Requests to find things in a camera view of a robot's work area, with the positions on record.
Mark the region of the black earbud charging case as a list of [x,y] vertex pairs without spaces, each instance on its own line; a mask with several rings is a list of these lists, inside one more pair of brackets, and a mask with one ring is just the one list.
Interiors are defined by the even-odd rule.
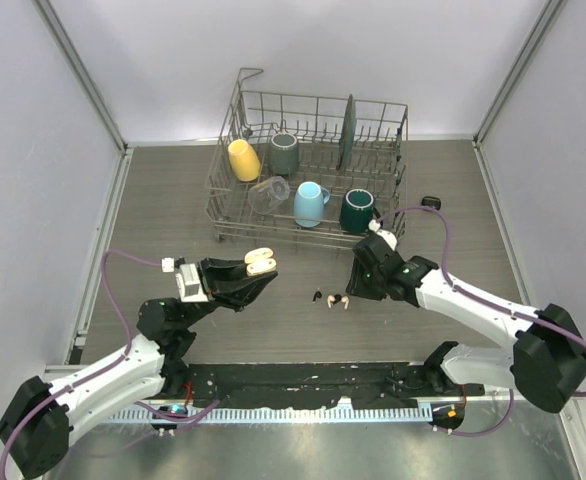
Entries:
[[424,196],[421,199],[421,205],[424,207],[434,209],[434,210],[440,210],[442,207],[442,201],[438,197]]

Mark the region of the beige earbud charging case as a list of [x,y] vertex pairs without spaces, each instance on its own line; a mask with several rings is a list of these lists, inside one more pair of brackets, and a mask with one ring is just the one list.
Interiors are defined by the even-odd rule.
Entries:
[[249,277],[273,272],[277,268],[277,261],[271,248],[261,247],[247,252],[244,256],[246,274]]

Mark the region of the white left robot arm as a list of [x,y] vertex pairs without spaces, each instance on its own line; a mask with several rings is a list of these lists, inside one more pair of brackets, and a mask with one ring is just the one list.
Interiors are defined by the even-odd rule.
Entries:
[[196,338],[191,326],[218,308],[242,311],[277,276],[269,248],[240,260],[165,257],[152,265],[174,275],[177,297],[145,301],[137,326],[124,328],[125,345],[110,355],[55,381],[34,376],[20,385],[0,419],[0,478],[12,461],[23,478],[36,479],[123,407],[178,397],[189,375],[183,358]]

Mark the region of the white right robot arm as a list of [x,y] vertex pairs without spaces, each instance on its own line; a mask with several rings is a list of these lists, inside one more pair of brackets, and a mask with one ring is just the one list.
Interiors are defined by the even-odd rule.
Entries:
[[570,314],[509,302],[446,274],[420,256],[408,260],[379,234],[353,248],[346,288],[352,297],[408,303],[449,317],[494,342],[472,348],[451,341],[424,371],[430,391],[450,393],[459,384],[519,392],[548,413],[560,412],[586,379],[586,347]]

